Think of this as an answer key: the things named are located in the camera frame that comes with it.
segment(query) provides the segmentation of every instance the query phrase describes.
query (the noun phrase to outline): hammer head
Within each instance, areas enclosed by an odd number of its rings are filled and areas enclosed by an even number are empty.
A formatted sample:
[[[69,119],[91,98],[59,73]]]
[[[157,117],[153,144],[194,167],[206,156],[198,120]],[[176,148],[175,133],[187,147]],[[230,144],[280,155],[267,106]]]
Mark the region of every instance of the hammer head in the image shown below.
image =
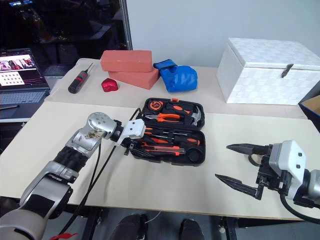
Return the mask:
[[[197,126],[198,121],[201,119],[201,111],[200,111],[200,109],[199,109],[198,106],[196,106],[196,110],[197,110],[198,112],[194,112],[194,113],[192,113],[192,115],[191,115],[191,117],[193,117],[193,123],[192,123],[192,125],[194,125],[194,126]]]

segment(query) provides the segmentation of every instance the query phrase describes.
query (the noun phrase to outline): person's leg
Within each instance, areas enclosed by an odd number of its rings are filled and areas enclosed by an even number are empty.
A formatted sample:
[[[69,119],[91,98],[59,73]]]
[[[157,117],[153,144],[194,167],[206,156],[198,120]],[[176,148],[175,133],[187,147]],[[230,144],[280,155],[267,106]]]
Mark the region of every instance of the person's leg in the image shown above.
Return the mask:
[[[132,214],[123,218],[113,230],[109,240],[147,239],[146,216]]]
[[[180,227],[180,240],[205,240],[199,224],[191,219],[184,219]]]

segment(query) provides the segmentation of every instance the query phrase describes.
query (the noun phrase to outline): laptop keyboard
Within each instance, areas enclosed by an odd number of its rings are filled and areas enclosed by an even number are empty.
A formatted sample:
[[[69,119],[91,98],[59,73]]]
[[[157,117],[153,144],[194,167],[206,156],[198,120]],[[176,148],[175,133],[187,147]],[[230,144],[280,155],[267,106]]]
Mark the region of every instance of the laptop keyboard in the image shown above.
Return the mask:
[[[35,104],[41,100],[45,93],[45,91],[3,93],[0,94],[0,105]]]

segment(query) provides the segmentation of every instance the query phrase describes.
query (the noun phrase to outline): laptop screen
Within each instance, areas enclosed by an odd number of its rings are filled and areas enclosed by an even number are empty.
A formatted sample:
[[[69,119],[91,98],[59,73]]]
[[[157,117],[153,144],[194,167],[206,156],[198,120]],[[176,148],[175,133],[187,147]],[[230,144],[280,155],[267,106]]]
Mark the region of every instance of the laptop screen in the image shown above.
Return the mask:
[[[5,50],[0,53],[0,90],[45,88],[30,48]]]

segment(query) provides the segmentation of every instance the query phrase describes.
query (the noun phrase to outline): laptop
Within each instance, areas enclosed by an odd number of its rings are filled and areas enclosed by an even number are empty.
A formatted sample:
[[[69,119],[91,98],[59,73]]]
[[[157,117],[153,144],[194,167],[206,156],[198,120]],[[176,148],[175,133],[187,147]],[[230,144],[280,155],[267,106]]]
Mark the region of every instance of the laptop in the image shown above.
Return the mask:
[[[0,120],[27,121],[49,92],[30,48],[0,52]]]

